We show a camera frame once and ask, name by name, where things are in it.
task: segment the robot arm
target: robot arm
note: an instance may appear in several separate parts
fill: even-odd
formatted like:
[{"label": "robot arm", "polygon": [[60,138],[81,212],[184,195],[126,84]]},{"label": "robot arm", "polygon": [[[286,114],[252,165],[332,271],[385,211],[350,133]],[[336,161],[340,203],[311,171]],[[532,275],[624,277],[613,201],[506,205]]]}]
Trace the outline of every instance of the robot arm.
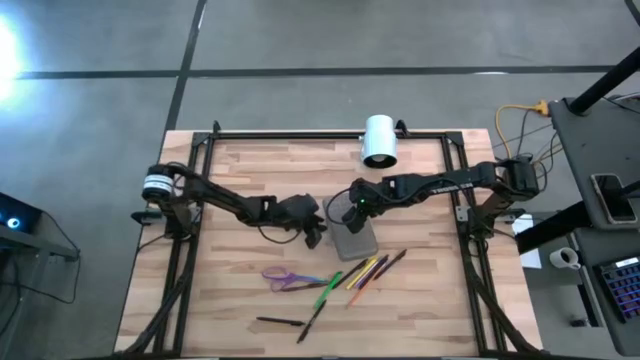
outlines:
[{"label": "robot arm", "polygon": [[[185,179],[181,195],[174,194],[177,176]],[[142,197],[157,204],[167,219],[167,232],[182,238],[192,233],[193,222],[188,204],[204,201],[233,213],[247,226],[279,227],[304,231],[305,242],[313,249],[326,227],[315,212],[319,209],[311,195],[295,195],[278,202],[275,196],[243,197],[196,174],[179,163],[158,164],[147,171]]]},{"label": "robot arm", "polygon": [[[496,174],[498,168],[504,169],[501,177]],[[482,162],[470,168],[428,176],[387,176],[377,184],[359,178],[349,188],[349,201],[353,206],[344,214],[342,221],[355,234],[362,229],[367,217],[413,206],[432,195],[477,187],[493,191],[493,195],[479,208],[470,209],[474,215],[469,217],[470,223],[472,227],[474,223],[476,225],[472,231],[483,231],[485,236],[489,235],[487,230],[490,232],[493,228],[495,218],[513,202],[529,200],[539,193],[535,170],[526,157],[499,163]]]}]

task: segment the white lamp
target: white lamp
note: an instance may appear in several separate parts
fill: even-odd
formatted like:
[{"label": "white lamp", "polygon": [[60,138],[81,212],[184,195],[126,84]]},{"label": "white lamp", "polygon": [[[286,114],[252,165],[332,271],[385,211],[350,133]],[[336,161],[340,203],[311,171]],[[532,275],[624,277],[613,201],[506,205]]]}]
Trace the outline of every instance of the white lamp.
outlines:
[{"label": "white lamp", "polygon": [[367,119],[364,136],[360,137],[362,162],[371,168],[386,169],[398,162],[396,133],[393,119],[387,115],[374,115]]}]

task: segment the gray floor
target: gray floor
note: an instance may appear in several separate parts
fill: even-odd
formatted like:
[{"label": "gray floor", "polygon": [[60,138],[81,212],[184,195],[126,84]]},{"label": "gray floor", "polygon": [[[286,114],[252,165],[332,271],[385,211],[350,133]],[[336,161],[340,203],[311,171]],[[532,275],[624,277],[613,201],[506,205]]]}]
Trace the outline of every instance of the gray floor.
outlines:
[{"label": "gray floor", "polygon": [[[178,70],[196,2],[5,0],[0,41],[13,34],[9,56],[21,71]],[[610,65],[638,35],[613,0],[209,0],[193,68]],[[214,119],[226,129],[359,128],[385,113],[413,128],[489,128],[497,144],[498,106],[575,96],[600,75],[191,79],[177,128],[209,129]],[[35,340],[15,358],[112,350],[140,232],[129,214],[144,205],[141,181],[157,160],[175,84],[0,79],[0,191],[54,214],[84,259],[76,303],[39,299],[25,329]],[[615,92],[638,85],[634,76]],[[508,137],[521,117],[505,111]],[[548,122],[533,115],[527,128]],[[552,133],[528,137],[524,151]],[[555,210],[578,199],[563,156],[550,184],[523,206]],[[52,264],[45,289],[68,294],[73,271]],[[602,331],[567,327],[583,311],[574,289],[531,291],[545,348],[615,356]]]}]

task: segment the wooden table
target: wooden table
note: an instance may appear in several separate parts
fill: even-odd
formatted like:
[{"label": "wooden table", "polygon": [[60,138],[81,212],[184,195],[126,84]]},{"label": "wooden table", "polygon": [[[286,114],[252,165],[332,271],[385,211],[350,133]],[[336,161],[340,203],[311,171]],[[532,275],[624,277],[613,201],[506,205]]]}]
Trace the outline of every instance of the wooden table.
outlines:
[{"label": "wooden table", "polygon": [[[192,133],[169,132],[161,162],[186,163]],[[470,165],[493,160],[486,130],[463,133]],[[284,199],[310,193],[321,204],[324,197],[347,188],[358,177],[379,181],[392,174],[444,171],[441,145],[433,140],[399,141],[398,164],[386,170],[364,167],[359,162],[357,141],[232,140],[215,144],[211,180],[245,196],[274,194]],[[476,191],[480,202],[488,195],[487,190]],[[433,196],[410,209],[391,210],[373,219],[378,255],[393,256],[407,248],[406,257],[372,284],[352,308],[346,309],[345,304],[354,293],[334,290],[302,344],[296,344],[300,328],[264,323],[255,317],[307,321],[323,290],[273,293],[260,272],[283,265],[300,274],[329,277],[338,270],[348,271],[357,261],[340,262],[328,232],[316,249],[309,250],[302,236],[288,245],[276,245],[263,239],[255,228],[212,206],[205,208],[203,216],[183,356],[476,354],[448,195]],[[510,231],[506,225],[499,227]],[[163,230],[161,225],[147,228],[141,243]],[[279,239],[290,236],[278,229],[267,234]],[[498,300],[528,341],[540,347],[516,245],[505,236],[489,241]],[[138,255],[116,350],[131,344],[156,312],[170,247],[169,241],[161,240]],[[483,317],[487,338],[492,339],[484,308]],[[170,322],[168,334],[172,333]],[[167,337],[165,346],[171,345],[171,339]]]}]

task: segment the green marker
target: green marker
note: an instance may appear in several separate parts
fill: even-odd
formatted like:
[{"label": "green marker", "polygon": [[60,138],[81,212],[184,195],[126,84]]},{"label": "green marker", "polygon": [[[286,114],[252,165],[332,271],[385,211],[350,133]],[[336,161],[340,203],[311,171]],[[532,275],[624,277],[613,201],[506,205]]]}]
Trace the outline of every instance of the green marker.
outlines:
[{"label": "green marker", "polygon": [[329,285],[327,286],[327,288],[324,290],[322,295],[320,295],[316,303],[313,305],[314,309],[318,309],[318,307],[320,307],[320,304],[322,304],[322,302],[327,298],[327,296],[329,295],[331,290],[333,290],[333,287],[336,285],[336,283],[340,281],[341,276],[342,276],[342,271],[338,271],[335,275],[333,275],[333,279],[331,279],[331,282],[329,282]]}]

